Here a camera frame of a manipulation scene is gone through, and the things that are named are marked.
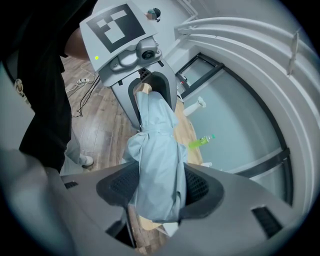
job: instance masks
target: light blue garment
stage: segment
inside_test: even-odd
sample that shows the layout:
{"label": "light blue garment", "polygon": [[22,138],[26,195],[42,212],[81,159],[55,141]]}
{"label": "light blue garment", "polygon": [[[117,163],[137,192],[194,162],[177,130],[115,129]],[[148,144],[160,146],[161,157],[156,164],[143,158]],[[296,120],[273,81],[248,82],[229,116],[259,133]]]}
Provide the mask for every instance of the light blue garment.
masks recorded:
{"label": "light blue garment", "polygon": [[187,149],[173,133],[178,119],[158,92],[137,92],[141,132],[128,140],[123,162],[139,162],[139,185],[131,200],[153,222],[177,222],[186,204]]}

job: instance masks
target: cable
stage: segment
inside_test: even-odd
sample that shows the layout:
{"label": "cable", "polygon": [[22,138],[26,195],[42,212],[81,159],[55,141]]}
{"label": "cable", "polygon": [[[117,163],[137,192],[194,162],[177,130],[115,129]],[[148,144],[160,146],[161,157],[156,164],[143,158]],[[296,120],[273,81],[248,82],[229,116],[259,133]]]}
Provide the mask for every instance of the cable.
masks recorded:
{"label": "cable", "polygon": [[83,107],[87,104],[92,92],[94,91],[94,89],[96,88],[97,84],[100,81],[100,77],[98,76],[96,78],[96,80],[93,82],[93,84],[91,85],[90,89],[85,93],[85,95],[82,97],[81,101],[80,101],[80,105],[79,105],[79,109],[77,110],[77,112],[79,113],[79,115],[77,116],[73,116],[72,118],[79,118],[79,117],[83,117],[82,114],[82,109]]}
{"label": "cable", "polygon": [[94,72],[94,74],[92,74],[92,73],[90,73],[88,70],[85,70],[84,68],[82,68],[82,66],[83,66],[84,64],[88,64],[88,63],[90,63],[90,62],[82,63],[81,66],[80,66],[80,69],[82,69],[83,71],[85,71],[85,72],[89,73],[91,76],[93,76],[93,81],[94,81],[94,80],[96,79],[96,72]]}
{"label": "cable", "polygon": [[75,86],[74,86],[72,89],[67,90],[66,93],[69,93],[69,92],[75,90],[77,87],[83,87],[83,86],[85,86],[85,85],[87,85],[87,84],[92,84],[92,83],[95,81],[95,79],[96,79],[96,72],[94,72],[94,74],[92,74],[91,72],[89,72],[88,70],[86,70],[86,69],[83,68],[83,65],[84,65],[84,64],[88,64],[88,63],[90,63],[90,62],[82,63],[81,66],[80,66],[80,69],[82,69],[83,71],[85,71],[85,72],[89,73],[91,76],[93,76],[93,80],[88,80],[88,81],[81,82],[82,79],[85,79],[85,80],[86,80],[86,78],[81,78],[81,79],[79,79],[79,80],[74,84]]}
{"label": "cable", "polygon": [[69,92],[73,91],[73,90],[76,89],[78,86],[85,86],[85,85],[86,85],[86,82],[83,82],[83,84],[78,84],[78,83],[76,83],[76,84],[75,84],[75,87],[73,87],[71,90],[67,90],[66,93],[69,93]]}

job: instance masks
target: plastic bottle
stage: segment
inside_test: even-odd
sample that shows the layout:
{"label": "plastic bottle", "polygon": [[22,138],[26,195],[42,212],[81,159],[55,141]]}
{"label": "plastic bottle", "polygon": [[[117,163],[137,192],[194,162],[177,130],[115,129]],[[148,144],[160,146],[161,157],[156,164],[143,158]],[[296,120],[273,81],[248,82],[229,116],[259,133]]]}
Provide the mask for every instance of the plastic bottle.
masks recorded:
{"label": "plastic bottle", "polygon": [[212,136],[204,136],[200,139],[192,141],[189,143],[189,149],[193,150],[197,147],[208,144],[211,141],[211,139],[214,139],[214,138],[215,138],[215,136],[212,134]]}

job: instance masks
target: black shirt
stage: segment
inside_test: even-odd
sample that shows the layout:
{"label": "black shirt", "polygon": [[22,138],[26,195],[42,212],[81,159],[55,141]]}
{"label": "black shirt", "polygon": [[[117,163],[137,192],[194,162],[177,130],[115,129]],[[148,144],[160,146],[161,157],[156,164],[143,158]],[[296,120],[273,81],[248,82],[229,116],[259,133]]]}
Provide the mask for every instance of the black shirt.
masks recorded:
{"label": "black shirt", "polygon": [[35,112],[20,150],[58,171],[65,161],[72,120],[60,56],[65,57],[69,36],[91,14],[96,1],[43,1],[29,10],[23,35],[18,35],[17,76]]}

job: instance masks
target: wooden table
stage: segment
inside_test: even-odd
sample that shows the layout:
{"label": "wooden table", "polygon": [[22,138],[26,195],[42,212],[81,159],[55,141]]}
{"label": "wooden table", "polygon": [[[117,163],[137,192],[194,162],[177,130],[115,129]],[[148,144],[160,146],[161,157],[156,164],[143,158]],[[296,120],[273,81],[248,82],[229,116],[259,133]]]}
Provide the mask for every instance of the wooden table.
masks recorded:
{"label": "wooden table", "polygon": [[[174,128],[174,138],[178,143],[185,145],[188,149],[187,162],[190,164],[200,165],[203,163],[203,159],[199,148],[193,150],[189,149],[189,143],[195,141],[197,137],[193,125],[183,113],[184,109],[184,104],[178,99],[174,113],[179,120],[179,124]],[[139,216],[139,222],[140,226],[145,230],[153,230],[161,225],[159,223],[153,223],[151,220],[141,216]]]}

